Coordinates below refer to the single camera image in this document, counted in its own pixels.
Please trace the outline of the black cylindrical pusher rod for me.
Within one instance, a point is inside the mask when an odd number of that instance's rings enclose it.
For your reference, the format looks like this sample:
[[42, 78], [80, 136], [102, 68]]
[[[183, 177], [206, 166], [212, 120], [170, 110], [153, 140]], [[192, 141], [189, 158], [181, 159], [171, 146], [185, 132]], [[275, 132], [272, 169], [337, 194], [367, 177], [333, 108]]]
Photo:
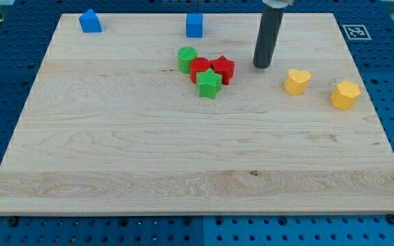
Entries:
[[256, 68], [270, 66], [284, 12], [284, 8], [264, 6], [252, 61]]

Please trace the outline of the silver rod mount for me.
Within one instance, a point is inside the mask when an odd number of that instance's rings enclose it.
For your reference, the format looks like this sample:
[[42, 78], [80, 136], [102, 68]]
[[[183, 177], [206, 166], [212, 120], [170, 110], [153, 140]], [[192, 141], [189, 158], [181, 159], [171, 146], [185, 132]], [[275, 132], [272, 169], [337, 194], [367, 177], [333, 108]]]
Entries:
[[286, 8], [294, 4], [294, 0], [262, 0], [262, 2], [271, 8]]

